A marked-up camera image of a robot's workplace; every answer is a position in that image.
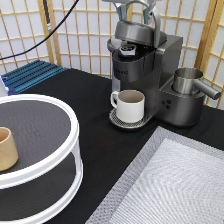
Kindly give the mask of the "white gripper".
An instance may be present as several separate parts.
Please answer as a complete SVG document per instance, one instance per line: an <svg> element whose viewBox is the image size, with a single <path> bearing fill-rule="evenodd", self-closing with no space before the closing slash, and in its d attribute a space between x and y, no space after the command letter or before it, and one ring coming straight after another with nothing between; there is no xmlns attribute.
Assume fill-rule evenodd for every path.
<svg viewBox="0 0 224 224"><path fill-rule="evenodd" d="M153 4L156 4L157 0L111 0L113 3L121 3L116 5L116 10L121 21L127 19L127 7L124 4L140 3L147 7L143 10L143 20L146 25L149 24L150 19L152 18L152 9Z"/></svg>

